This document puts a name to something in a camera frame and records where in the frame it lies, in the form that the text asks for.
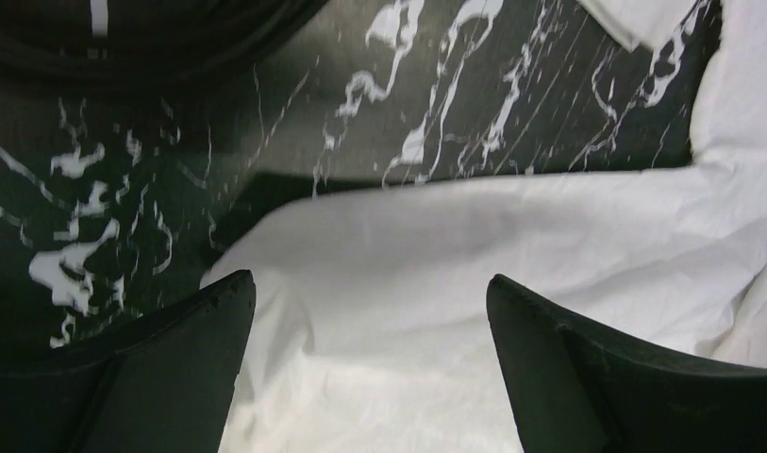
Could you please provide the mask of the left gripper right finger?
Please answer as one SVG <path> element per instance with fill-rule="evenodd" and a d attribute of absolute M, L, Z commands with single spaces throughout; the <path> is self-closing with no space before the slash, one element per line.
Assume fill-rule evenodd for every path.
<path fill-rule="evenodd" d="M 767 452 L 767 369 L 606 326 L 503 275 L 486 308 L 526 452 Z"/>

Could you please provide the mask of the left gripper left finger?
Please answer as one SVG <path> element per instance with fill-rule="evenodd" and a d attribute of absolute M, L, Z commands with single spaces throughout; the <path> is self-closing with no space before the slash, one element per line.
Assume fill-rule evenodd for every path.
<path fill-rule="evenodd" d="M 0 361 L 0 452 L 215 452 L 253 323 L 234 272 L 33 361 Z"/>

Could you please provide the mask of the white cloth sheet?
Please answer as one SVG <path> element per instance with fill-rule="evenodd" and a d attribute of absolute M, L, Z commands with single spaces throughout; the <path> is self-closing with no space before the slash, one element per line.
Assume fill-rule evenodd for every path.
<path fill-rule="evenodd" d="M 767 1 L 726 1 L 676 170 L 292 203 L 205 275 L 258 305 L 223 452 L 526 452 L 486 308 L 503 275 L 638 339 L 767 369 Z"/>

